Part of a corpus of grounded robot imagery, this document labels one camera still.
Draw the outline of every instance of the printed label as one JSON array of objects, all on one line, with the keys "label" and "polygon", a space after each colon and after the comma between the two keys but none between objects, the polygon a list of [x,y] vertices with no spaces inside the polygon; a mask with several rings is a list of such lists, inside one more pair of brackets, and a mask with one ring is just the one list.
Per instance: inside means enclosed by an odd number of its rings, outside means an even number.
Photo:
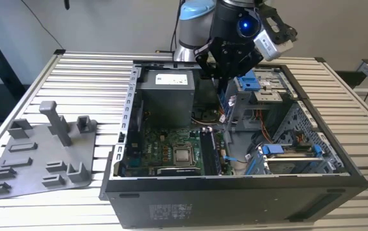
[{"label": "printed label", "polygon": [[150,205],[150,217],[153,220],[189,219],[193,204]]},{"label": "printed label", "polygon": [[187,75],[158,74],[157,84],[189,85],[189,78],[187,78]]}]

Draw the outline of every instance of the orange wire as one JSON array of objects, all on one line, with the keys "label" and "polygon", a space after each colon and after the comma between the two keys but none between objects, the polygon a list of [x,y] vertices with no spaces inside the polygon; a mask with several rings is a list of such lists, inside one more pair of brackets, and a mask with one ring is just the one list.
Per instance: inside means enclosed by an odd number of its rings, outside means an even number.
[{"label": "orange wire", "polygon": [[266,128],[266,125],[263,124],[263,111],[259,110],[259,117],[260,117],[260,121],[262,121],[262,131],[263,131],[263,136],[266,137],[267,141],[270,143],[274,143],[270,139],[270,134],[268,134],[268,131],[267,131],[267,128]]}]

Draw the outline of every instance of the blue drive bracket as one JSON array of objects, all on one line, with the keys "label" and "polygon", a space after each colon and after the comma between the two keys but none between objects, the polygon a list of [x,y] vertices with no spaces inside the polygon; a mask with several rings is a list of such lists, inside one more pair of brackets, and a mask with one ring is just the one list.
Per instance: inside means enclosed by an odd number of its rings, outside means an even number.
[{"label": "blue drive bracket", "polygon": [[252,70],[250,70],[243,77],[238,77],[238,80],[244,91],[259,91],[262,89],[260,82]]}]

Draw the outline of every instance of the side panel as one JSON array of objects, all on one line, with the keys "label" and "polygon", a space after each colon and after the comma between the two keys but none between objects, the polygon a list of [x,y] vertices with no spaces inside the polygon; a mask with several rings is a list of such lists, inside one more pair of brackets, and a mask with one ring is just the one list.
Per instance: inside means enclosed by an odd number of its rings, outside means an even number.
[{"label": "side panel", "polygon": [[292,217],[311,215],[314,209],[318,215],[298,221],[315,221],[356,193],[354,188],[311,188],[111,192],[107,195],[122,226],[130,229],[288,223]]}]

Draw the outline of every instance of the robotic arm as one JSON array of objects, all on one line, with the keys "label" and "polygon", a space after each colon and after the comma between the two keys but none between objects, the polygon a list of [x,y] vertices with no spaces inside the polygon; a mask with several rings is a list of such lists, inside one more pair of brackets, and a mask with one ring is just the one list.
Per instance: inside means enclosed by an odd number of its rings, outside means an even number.
[{"label": "robotic arm", "polygon": [[217,0],[210,38],[205,46],[195,46],[195,60],[206,77],[221,80],[222,89],[230,79],[246,75],[263,59],[279,58],[294,47],[296,35],[263,0]]}]

